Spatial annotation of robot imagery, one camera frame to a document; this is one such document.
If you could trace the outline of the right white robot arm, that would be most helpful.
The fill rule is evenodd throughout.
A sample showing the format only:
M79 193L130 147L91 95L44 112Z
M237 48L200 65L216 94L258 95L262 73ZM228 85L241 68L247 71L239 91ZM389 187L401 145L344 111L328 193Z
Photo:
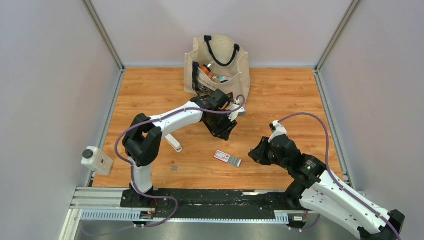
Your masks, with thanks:
M285 191L285 203L293 210L312 210L360 240L395 240L403 229L403 213L366 199L328 171L321 160L301 153L285 134L263 137L248 156L258 164L288 171L293 182Z

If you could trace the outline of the white stapler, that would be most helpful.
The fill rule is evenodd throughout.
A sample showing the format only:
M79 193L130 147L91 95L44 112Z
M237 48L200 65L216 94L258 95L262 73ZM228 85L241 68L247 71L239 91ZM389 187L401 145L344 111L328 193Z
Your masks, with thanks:
M171 145L171 147L177 152L180 153L182 151L182 145L180 142L171 134L165 136L165 140Z

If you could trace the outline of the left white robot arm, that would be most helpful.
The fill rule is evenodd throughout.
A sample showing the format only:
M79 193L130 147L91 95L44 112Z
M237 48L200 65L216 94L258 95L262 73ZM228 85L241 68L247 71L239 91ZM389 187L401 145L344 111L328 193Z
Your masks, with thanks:
M245 104L244 95L238 95L232 102L227 94L217 89L210 95L195 96L167 113L150 117L138 114L116 140L122 143L128 157L119 154L117 144L114 146L115 154L130 165L134 202L145 208L153 201L150 191L153 188L152 163L166 136L189 125L204 123L213 137L228 141Z

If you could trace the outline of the staple box with staples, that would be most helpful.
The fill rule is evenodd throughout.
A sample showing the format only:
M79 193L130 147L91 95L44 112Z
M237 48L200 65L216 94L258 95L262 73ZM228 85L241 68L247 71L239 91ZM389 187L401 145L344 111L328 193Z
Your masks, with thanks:
M235 166L237 168L239 168L241 166L241 163L242 163L241 158L235 157L235 156L230 155L228 153L225 153L221 150L217 150L213 157L217 160L220 160L224 163Z

